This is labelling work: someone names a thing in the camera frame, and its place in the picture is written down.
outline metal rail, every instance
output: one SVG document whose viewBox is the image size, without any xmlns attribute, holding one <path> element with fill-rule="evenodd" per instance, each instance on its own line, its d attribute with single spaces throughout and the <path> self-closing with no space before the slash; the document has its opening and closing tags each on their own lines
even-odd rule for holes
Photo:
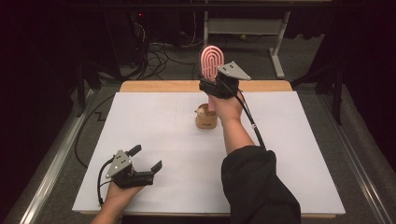
<svg viewBox="0 0 396 224">
<path fill-rule="evenodd" d="M 45 202 L 50 196 L 55 182 L 58 179 L 59 173 L 64 167 L 64 161 L 66 160 L 67 155 L 76 140 L 78 131 L 87 116 L 87 110 L 91 108 L 93 98 L 96 95 L 97 94 L 94 94 L 92 90 L 87 93 L 88 106 L 82 112 L 81 116 L 74 120 L 67 137 L 62 141 L 58 152 L 56 153 L 46 175 L 44 176 L 40 186 L 35 193 L 35 196 L 33 197 L 25 214 L 23 215 L 23 218 L 20 222 L 21 224 L 35 223 L 35 220 L 37 219 L 41 209 L 44 207 Z"/>
<path fill-rule="evenodd" d="M 338 125 L 332 116 L 332 107 L 325 95 L 318 96 L 319 101 L 322 103 L 325 108 L 326 113 L 328 114 L 330 120 L 332 121 L 332 125 L 334 129 L 337 131 L 338 136 L 340 137 L 340 141 L 344 146 L 344 153 L 346 155 L 346 159 L 349 162 L 352 172 L 356 176 L 359 185 L 361 186 L 361 191 L 366 197 L 366 200 L 370 207 L 373 210 L 373 213 L 379 224 L 392 224 L 393 221 L 390 218 L 390 215 L 381 201 L 379 197 L 376 187 L 371 181 L 370 177 L 367 175 L 364 170 L 361 161 L 358 158 L 358 155 L 355 153 L 353 146 L 350 144 L 347 139 L 347 135 L 344 132 L 344 129 L 341 125 Z"/>
</svg>

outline wooden table edge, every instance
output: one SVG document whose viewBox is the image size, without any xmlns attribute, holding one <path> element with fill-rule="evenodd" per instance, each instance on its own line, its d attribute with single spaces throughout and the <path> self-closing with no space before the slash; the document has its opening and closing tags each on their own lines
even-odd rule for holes
<svg viewBox="0 0 396 224">
<path fill-rule="evenodd" d="M 96 215 L 99 211 L 80 212 L 83 215 Z M 142 216 L 142 217 L 229 217 L 229 213 L 150 213 L 150 212 L 124 212 L 124 216 Z M 301 214 L 301 218 L 335 218 L 340 215 L 336 214 Z"/>
<path fill-rule="evenodd" d="M 292 91 L 285 80 L 239 81 L 241 91 Z M 198 92 L 199 80 L 131 80 L 121 84 L 120 92 Z"/>
</svg>

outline black sleeve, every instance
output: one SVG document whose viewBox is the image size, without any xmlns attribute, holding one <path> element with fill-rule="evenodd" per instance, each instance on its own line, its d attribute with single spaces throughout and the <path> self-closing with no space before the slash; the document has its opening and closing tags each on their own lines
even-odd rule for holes
<svg viewBox="0 0 396 224">
<path fill-rule="evenodd" d="M 221 166 L 231 223 L 301 223 L 300 205 L 276 175 L 276 155 L 261 147 L 242 147 Z"/>
</svg>

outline wire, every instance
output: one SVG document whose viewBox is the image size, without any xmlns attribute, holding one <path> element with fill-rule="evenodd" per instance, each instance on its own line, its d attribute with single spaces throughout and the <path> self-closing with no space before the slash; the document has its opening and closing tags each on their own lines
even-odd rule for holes
<svg viewBox="0 0 396 224">
<path fill-rule="evenodd" d="M 137 79 L 147 79 L 153 76 L 157 76 L 159 79 L 162 79 L 162 77 L 159 76 L 159 74 L 165 70 L 166 65 L 170 62 L 173 63 L 180 63 L 180 64 L 186 64 L 186 65 L 192 65 L 192 70 L 191 70 L 191 79 L 193 79 L 193 73 L 195 70 L 196 63 L 183 63 L 180 61 L 177 61 L 175 59 L 172 59 L 167 53 L 166 53 L 166 47 L 165 43 L 151 43 L 149 44 L 151 47 L 158 47 L 155 50 L 150 50 L 147 52 L 147 57 L 148 57 L 148 68 L 151 70 L 151 73 L 146 75 L 146 74 L 141 74 Z M 158 63 L 152 64 L 150 62 L 157 60 Z"/>
<path fill-rule="evenodd" d="M 107 102 L 109 99 L 111 99 L 111 98 L 113 98 L 113 97 L 114 97 L 114 94 L 111 95 L 111 96 L 109 96 L 109 97 L 107 97 L 102 103 L 100 103 L 100 104 L 90 113 L 90 115 L 88 115 L 88 117 L 87 117 L 87 118 L 84 120 L 84 122 L 82 123 L 81 128 L 78 130 L 78 134 L 77 134 L 77 138 L 76 138 L 76 143 L 75 143 L 75 146 L 74 146 L 74 153 L 75 153 L 75 156 L 76 156 L 77 161 L 78 161 L 83 167 L 85 167 L 85 168 L 88 168 L 88 165 L 86 165 L 86 164 L 79 158 L 79 156 L 78 156 L 78 140 L 79 140 L 79 137 L 81 136 L 81 132 L 82 132 L 82 130 L 84 129 L 85 124 L 87 123 L 88 119 L 90 119 L 90 117 L 92 116 L 92 114 L 93 114 L 94 112 L 96 112 L 96 110 L 97 110 L 101 105 L 103 105 L 105 102 Z"/>
<path fill-rule="evenodd" d="M 219 79 L 219 82 L 220 82 L 230 93 L 233 94 L 233 96 L 236 98 L 236 100 L 237 100 L 237 101 L 239 102 L 239 104 L 242 106 L 242 108 L 244 109 L 244 111 L 245 111 L 245 113 L 246 113 L 246 115 L 247 115 L 247 118 L 249 119 L 249 121 L 250 121 L 250 123 L 251 123 L 251 126 L 252 126 L 252 128 L 253 128 L 253 130 L 254 130 L 254 133 L 256 134 L 257 139 L 259 140 L 260 146 L 265 150 L 265 144 L 264 144 L 264 142 L 262 141 L 262 135 L 260 134 L 260 131 L 259 131 L 259 129 L 257 128 L 257 125 L 256 125 L 256 123 L 254 122 L 253 117 L 252 117 L 251 114 L 250 114 L 250 110 L 248 109 L 248 103 L 246 102 L 245 97 L 244 97 L 244 95 L 242 94 L 242 92 L 238 89 L 239 93 L 241 93 L 241 96 L 242 96 L 244 102 L 242 102 L 242 100 L 239 98 L 238 94 L 234 93 L 234 92 L 230 89 L 230 87 L 228 87 L 227 84 L 225 84 L 225 83 L 224 83 L 222 80 L 220 80 L 220 79 Z"/>
<path fill-rule="evenodd" d="M 105 170 L 105 168 L 106 168 L 111 162 L 113 162 L 113 160 L 114 160 L 114 156 L 113 156 L 113 158 L 111 158 L 110 160 L 106 161 L 105 164 L 103 164 L 102 168 L 101 168 L 100 171 L 99 171 L 98 182 L 97 182 L 97 186 L 96 186 L 96 187 L 97 187 L 97 193 L 98 193 L 98 201 L 99 201 L 99 204 L 100 204 L 101 207 L 102 207 L 102 204 L 104 204 L 105 202 L 103 201 L 103 198 L 102 198 L 102 195 L 101 195 L 101 192 L 100 192 L 100 187 L 103 186 L 103 184 L 102 184 L 102 185 L 100 184 L 100 180 L 101 180 L 101 178 L 102 178 L 102 173 L 103 173 L 103 171 Z"/>
<path fill-rule="evenodd" d="M 144 42 L 145 42 L 145 39 L 146 39 L 146 31 L 145 31 L 145 28 L 143 28 L 143 26 L 140 25 L 140 24 L 137 23 L 137 22 L 135 22 L 134 25 L 137 25 L 137 26 L 142 30 L 142 32 L 143 32 L 143 34 L 142 34 L 142 43 L 144 43 Z"/>
<path fill-rule="evenodd" d="M 192 44 L 195 41 L 195 36 L 196 36 L 196 31 L 197 31 L 197 22 L 196 22 L 196 17 L 195 17 L 195 11 L 192 12 L 192 16 L 194 17 L 194 36 L 192 37 L 192 41 L 188 46 L 184 46 L 185 48 L 192 46 Z"/>
<path fill-rule="evenodd" d="M 113 182 L 113 181 L 112 181 L 112 180 L 106 181 L 105 183 L 102 183 L 102 184 L 100 185 L 100 187 L 102 187 L 103 185 L 108 184 L 108 183 L 110 183 L 110 182 Z"/>
</svg>

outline table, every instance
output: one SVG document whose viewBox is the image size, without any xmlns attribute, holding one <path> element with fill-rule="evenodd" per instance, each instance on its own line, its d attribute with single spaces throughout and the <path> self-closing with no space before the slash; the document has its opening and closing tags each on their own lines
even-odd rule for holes
<svg viewBox="0 0 396 224">
<path fill-rule="evenodd" d="M 302 205 L 302 216 L 344 214 L 289 82 L 241 81 L 240 89 L 250 103 L 267 149 L 276 152 L 279 178 Z M 156 174 L 154 185 L 136 195 L 134 203 L 126 208 L 126 215 L 228 216 L 229 205 L 219 173 L 225 149 L 213 150 L 224 147 L 222 129 L 218 126 L 210 131 L 199 130 L 194 124 L 193 109 L 205 100 L 207 97 L 198 90 L 198 81 L 124 82 L 113 101 L 73 210 L 98 212 L 94 189 L 99 168 L 117 149 L 141 144 L 142 151 L 132 158 L 136 170 L 145 171 L 158 160 L 163 161 L 163 168 Z M 248 122 L 246 118 L 242 121 L 244 125 Z M 247 132 L 254 138 L 252 129 Z M 106 188 L 102 188 L 102 194 L 105 197 Z"/>
</svg>

